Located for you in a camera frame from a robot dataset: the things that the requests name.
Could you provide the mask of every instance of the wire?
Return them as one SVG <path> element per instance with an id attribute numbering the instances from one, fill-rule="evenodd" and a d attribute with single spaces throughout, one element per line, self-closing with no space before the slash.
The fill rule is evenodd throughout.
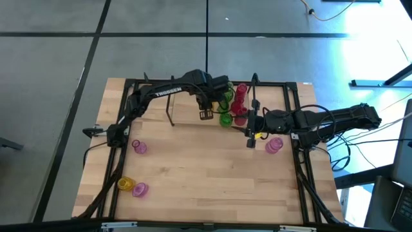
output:
<path id="1" fill-rule="evenodd" d="M 235 94 L 234 89 L 233 89 L 232 87 L 229 87 L 229 88 L 233 91 L 233 94 Z M 227 103 L 227 108 L 226 108 L 226 109 L 223 108 L 223 107 L 221 106 L 221 104 L 220 104 L 220 101 L 218 101 L 218 104 L 219 104 L 220 108 L 221 108 L 222 110 L 225 110 L 225 111 L 223 111 L 223 112 L 218 112 L 218 111 L 213 111 L 213 110 L 211 110 L 211 112 L 212 112 L 212 113 L 218 113 L 218 114 L 225 114 L 225 113 L 230 112 L 229 101 L 226 99 L 226 97 L 225 97 L 225 102 Z"/>
<path id="2" fill-rule="evenodd" d="M 332 171 L 334 171 L 334 172 L 338 172 L 338 171 L 344 170 L 344 169 L 349 165 L 349 163 L 350 163 L 351 149 L 350 149 L 350 147 L 348 146 L 348 142 L 346 141 L 346 139 L 345 139 L 344 137 L 341 137 L 341 139 L 344 141 L 344 143 L 345 143 L 345 145 L 346 145 L 346 149 L 348 149 L 348 155 L 345 156 L 345 157 L 342 157 L 342 158 L 340 158 L 340 159 L 337 159 L 337 160 L 334 160 L 334 161 L 331 162 L 331 164 L 333 164 L 333 165 L 332 165 Z M 335 167 L 338 163 L 340 163 L 340 161 L 342 161 L 342 160 L 344 160 L 344 159 L 346 159 L 346 163 L 343 165 L 343 167 L 338 168 L 338 169 L 334 169 L 334 167 Z"/>
<path id="3" fill-rule="evenodd" d="M 98 146 L 101 146 L 101 145 L 104 145 L 104 144 L 107 144 L 108 142 L 103 142 L 103 143 L 101 143 L 101 144 L 97 144 L 97 145 L 94 145 L 94 146 L 91 146 L 90 148 L 88 148 L 85 152 L 84 152 L 84 155 L 83 155 L 83 168 L 84 168 L 84 166 L 86 165 L 86 157 L 87 157 L 87 155 L 88 155 L 88 152 L 90 151 L 90 150 L 92 150 L 93 148 L 96 148 L 96 147 L 98 147 Z"/>
<path id="4" fill-rule="evenodd" d="M 263 125 L 262 125 L 262 128 L 259 130 L 259 132 L 262 132 L 263 129 L 265 129 L 265 123 L 266 123 L 266 113 L 265 113 L 265 110 L 270 113 L 270 110 L 269 110 L 268 108 L 266 108 L 266 107 L 263 107 L 263 108 L 262 108 Z"/>
<path id="5" fill-rule="evenodd" d="M 373 130 L 373 131 L 364 131 L 364 132 L 361 132 L 361 133 L 359 133 L 359 134 L 357 134 L 357 135 L 351 135 L 351 136 L 349 136 L 349 137 L 346 138 L 346 139 L 349 139 L 350 137 L 356 137 L 356 136 L 361 135 L 361 134 L 363 134 L 363 133 L 371 132 L 371 133 L 369 133 L 369 134 L 366 134 L 366 135 L 363 135 L 363 136 L 356 137 L 356 138 L 353 138 L 353 139 L 348 140 L 348 141 L 350 142 L 350 141 L 353 141 L 353 140 L 355 140 L 355 139 L 360 139 L 360 138 L 365 137 L 365 136 L 367 136 L 367 135 L 371 135 L 371 134 L 376 133 L 376 132 L 378 132 L 378 131 L 384 130 L 384 129 L 386 129 L 386 128 L 388 128 L 388 127 L 390 127 L 390 126 L 392 126 L 392 125 L 394 125 L 394 124 L 396 124 L 396 123 L 398 123 L 398 122 L 400 122 L 400 121 L 403 121 L 403 120 L 405 120 L 406 118 L 410 117 L 411 115 L 412 115 L 412 112 L 409 113 L 409 114 L 407 114 L 407 115 L 405 115 L 403 118 L 397 119 L 397 120 L 395 120 L 395 121 L 393 121 L 393 122 L 389 122 L 389 123 L 387 123 L 387 124 L 379 127 L 379 128 L 376 129 L 376 130 Z M 329 150 L 332 150 L 332 149 L 334 149 L 334 148 L 336 148 L 337 146 L 340 146 L 340 145 L 342 145 L 342 144 L 344 144 L 344 143 L 340 143 L 340 144 L 338 144 L 338 145 L 336 145 L 336 146 L 334 146 L 334 147 L 332 147 L 332 148 L 329 148 Z"/>
<path id="6" fill-rule="evenodd" d="M 320 19 L 320 18 L 318 18 L 318 16 L 315 14 L 315 10 L 314 10 L 313 8 L 311 8 L 305 0 L 301 0 L 301 2 L 305 5 L 305 7 L 306 7 L 307 9 L 309 9 L 309 12 L 308 12 L 308 13 L 309 13 L 310 15 L 313 15 L 317 20 L 319 20 L 319 21 L 329 21 L 330 19 L 334 19 L 334 18 L 338 17 L 339 15 L 341 15 L 345 10 L 347 10 L 347 9 L 349 8 L 349 6 L 351 6 L 354 2 L 356 2 L 356 0 L 352 0 L 352 2 L 351 2 L 346 8 L 344 8 L 344 9 L 343 9 L 341 12 L 339 12 L 337 15 L 335 15 L 335 16 L 333 16 L 333 17 L 330 17 L 329 19 Z"/>
<path id="7" fill-rule="evenodd" d="M 373 165 L 366 157 L 365 157 L 365 155 L 362 153 L 362 151 L 361 151 L 361 149 L 358 147 L 358 145 L 356 145 L 356 144 L 349 144 L 350 146 L 355 146 L 358 150 L 359 150 L 359 152 L 360 152 L 360 154 L 363 156 L 363 158 L 370 164 L 370 165 L 372 165 L 374 168 L 376 168 L 376 166 L 375 165 Z"/>
<path id="8" fill-rule="evenodd" d="M 329 155 L 329 162 L 332 163 L 332 156 L 330 155 L 329 151 L 327 151 L 326 149 L 320 148 L 318 146 L 315 147 L 316 149 L 322 150 L 324 151 L 326 154 Z"/>
<path id="9" fill-rule="evenodd" d="M 359 144 L 364 144 L 364 143 L 370 143 L 370 142 L 389 142 L 389 141 L 412 141 L 412 139 L 384 139 L 384 140 L 372 140 L 372 141 L 365 141 L 365 142 L 358 142 L 355 144 L 350 144 L 350 145 L 359 145 Z"/>
<path id="10" fill-rule="evenodd" d="M 394 104 L 396 104 L 396 103 L 398 103 L 398 102 L 400 102 L 400 101 L 404 100 L 405 98 L 409 97 L 410 95 L 412 95 L 412 93 L 408 94 L 408 95 L 407 95 L 406 97 L 404 97 L 403 99 L 401 99 L 401 100 L 397 100 L 396 102 L 394 102 L 394 103 L 390 104 L 389 106 L 386 106 L 386 107 L 385 107 L 383 110 L 381 110 L 380 112 L 382 112 L 382 111 L 384 111 L 384 110 L 388 109 L 389 107 L 393 106 Z"/>

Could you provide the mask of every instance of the gray floor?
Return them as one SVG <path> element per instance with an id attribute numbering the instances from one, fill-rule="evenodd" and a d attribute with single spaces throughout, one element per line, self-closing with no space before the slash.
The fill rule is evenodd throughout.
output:
<path id="1" fill-rule="evenodd" d="M 322 17 L 347 5 L 308 2 Z M 249 80 L 257 72 L 265 81 L 312 82 L 318 103 L 327 108 L 368 102 L 383 109 L 411 90 L 355 90 L 348 82 L 387 79 L 410 63 L 406 35 L 386 33 L 398 28 L 394 25 L 410 26 L 404 24 L 406 13 L 397 12 L 399 4 L 355 3 L 340 17 L 322 23 L 307 17 L 299 0 L 209 0 L 210 32 L 362 35 L 354 39 L 213 37 L 209 38 L 209 72 L 227 74 L 232 80 Z M 103 5 L 104 0 L 3 0 L 0 32 L 94 32 Z M 205 32 L 205 24 L 203 0 L 112 0 L 103 31 Z M 18 152 L 0 149 L 0 224 L 31 220 L 90 43 L 91 38 L 0 37 L 0 137 L 25 145 Z M 166 79 L 195 68 L 204 70 L 205 43 L 201 37 L 100 39 L 45 220 L 71 216 L 82 155 L 89 146 L 81 129 L 94 124 L 107 78 L 142 78 L 146 72 Z M 391 109 L 396 109 L 395 117 L 403 114 L 402 104 Z M 382 115 L 391 120 L 386 112 Z M 362 150 L 381 166 L 393 159 L 393 145 L 385 148 L 380 154 L 368 147 Z M 343 154 L 345 148 L 332 152 L 334 157 Z M 346 171 L 370 168 L 354 150 Z"/>

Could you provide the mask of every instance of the floor tile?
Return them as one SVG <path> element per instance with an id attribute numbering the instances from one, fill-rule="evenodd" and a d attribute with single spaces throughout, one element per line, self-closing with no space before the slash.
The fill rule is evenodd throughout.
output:
<path id="1" fill-rule="evenodd" d="M 349 3 L 307 1 L 318 17 L 338 14 Z M 210 32 L 377 33 L 387 27 L 378 3 L 354 3 L 333 20 L 307 14 L 300 0 L 209 0 Z"/>
<path id="2" fill-rule="evenodd" d="M 0 224 L 30 220 L 91 39 L 0 38 Z"/>
<path id="3" fill-rule="evenodd" d="M 408 64 L 396 41 L 209 38 L 209 72 L 249 80 L 348 82 L 387 79 Z"/>
<path id="4" fill-rule="evenodd" d="M 113 0 L 104 32 L 205 32 L 204 0 Z"/>
<path id="5" fill-rule="evenodd" d="M 105 38 L 91 66 L 45 220 L 68 219 L 82 175 L 82 158 L 90 139 L 83 128 L 94 125 L 107 78 L 153 79 L 181 77 L 205 67 L 205 39 Z"/>
<path id="6" fill-rule="evenodd" d="M 94 32 L 104 0 L 2 0 L 0 31 Z"/>

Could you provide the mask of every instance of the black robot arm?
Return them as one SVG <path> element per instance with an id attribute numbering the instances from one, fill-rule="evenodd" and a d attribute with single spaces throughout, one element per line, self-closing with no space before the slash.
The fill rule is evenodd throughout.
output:
<path id="1" fill-rule="evenodd" d="M 254 74 L 251 87 L 255 92 L 255 85 L 259 82 L 258 76 Z M 254 148 L 255 134 L 291 134 L 299 137 L 300 147 L 312 148 L 321 141 L 328 141 L 335 135 L 351 129 L 374 130 L 379 127 L 382 119 L 376 110 L 368 104 L 358 104 L 349 108 L 339 110 L 327 110 L 319 105 L 302 106 L 299 109 L 287 112 L 283 110 L 269 110 L 263 107 L 263 116 L 257 116 L 260 103 L 253 94 L 252 110 L 248 111 L 248 124 L 244 130 L 245 136 L 249 137 L 248 148 Z M 318 107 L 325 111 L 313 112 L 303 110 L 308 107 Z"/>
<path id="2" fill-rule="evenodd" d="M 108 146 L 122 147 L 126 142 L 124 130 L 130 125 L 130 122 L 145 113 L 151 100 L 158 97 L 188 92 L 189 95 L 196 96 L 201 111 L 199 113 L 200 119 L 212 119 L 212 102 L 224 99 L 224 93 L 229 90 L 228 82 L 229 78 L 226 75 L 212 78 L 208 73 L 201 70 L 193 70 L 185 73 L 183 77 L 172 79 L 170 83 L 139 88 L 127 98 L 124 118 L 118 124 L 112 124 L 107 129 Z"/>

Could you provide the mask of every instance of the wooden table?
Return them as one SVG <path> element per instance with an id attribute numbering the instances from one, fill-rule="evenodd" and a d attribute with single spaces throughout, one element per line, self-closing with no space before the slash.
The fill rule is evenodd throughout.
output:
<path id="1" fill-rule="evenodd" d="M 125 79 L 108 79 L 97 124 L 115 123 L 124 82 Z M 281 88 L 257 87 L 256 90 L 261 107 L 285 109 Z M 311 84 L 298 83 L 298 91 L 301 105 L 315 103 Z M 246 148 L 247 138 L 242 133 L 219 125 L 218 115 L 213 120 L 201 121 L 195 98 L 185 92 L 171 96 L 170 112 L 176 124 L 172 127 L 165 114 L 166 101 L 167 97 L 151 101 L 144 116 L 132 123 L 129 143 L 139 139 L 149 149 L 145 155 L 127 150 L 123 176 L 145 182 L 149 191 L 143 198 L 121 191 L 117 219 L 303 223 L 289 136 L 269 136 L 269 139 L 279 136 L 284 141 L 283 148 L 275 155 L 265 152 L 263 140 L 258 140 L 252 150 Z M 94 137 L 90 146 L 105 140 L 106 137 Z M 109 150 L 101 146 L 88 153 L 73 216 L 82 213 L 100 191 Z M 315 150 L 310 156 L 317 192 L 342 221 L 328 155 Z M 111 193 L 104 215 L 108 215 L 110 200 Z M 314 221 L 308 193 L 306 201 L 310 220 Z"/>

